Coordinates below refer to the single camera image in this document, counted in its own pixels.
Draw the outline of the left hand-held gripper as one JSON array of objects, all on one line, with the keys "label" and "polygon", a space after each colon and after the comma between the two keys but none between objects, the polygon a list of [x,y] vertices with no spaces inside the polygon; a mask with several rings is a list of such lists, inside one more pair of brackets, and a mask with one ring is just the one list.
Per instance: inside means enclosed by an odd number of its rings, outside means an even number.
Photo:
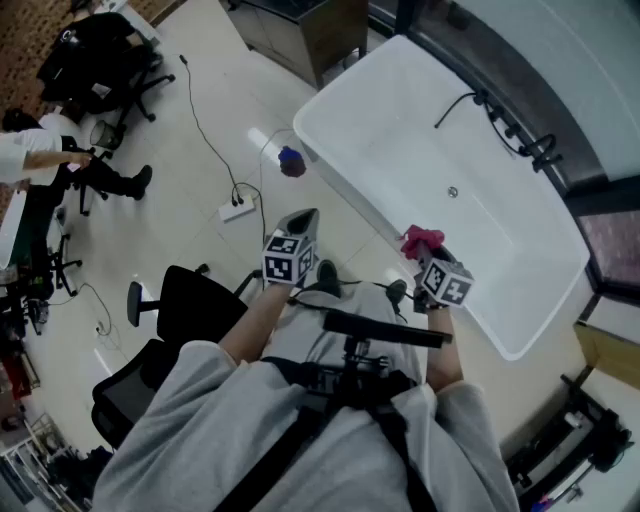
[{"label": "left hand-held gripper", "polygon": [[261,254],[263,280],[302,288],[317,261],[320,212],[316,208],[283,217],[264,244]]}]

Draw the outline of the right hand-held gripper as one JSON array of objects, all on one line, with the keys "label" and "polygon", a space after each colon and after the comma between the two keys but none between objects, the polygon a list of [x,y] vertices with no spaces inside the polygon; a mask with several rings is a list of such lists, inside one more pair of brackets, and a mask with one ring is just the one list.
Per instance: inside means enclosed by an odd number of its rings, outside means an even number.
[{"label": "right hand-held gripper", "polygon": [[413,306],[417,313],[461,308],[474,284],[472,274],[444,246],[417,245],[420,271],[414,276]]}]

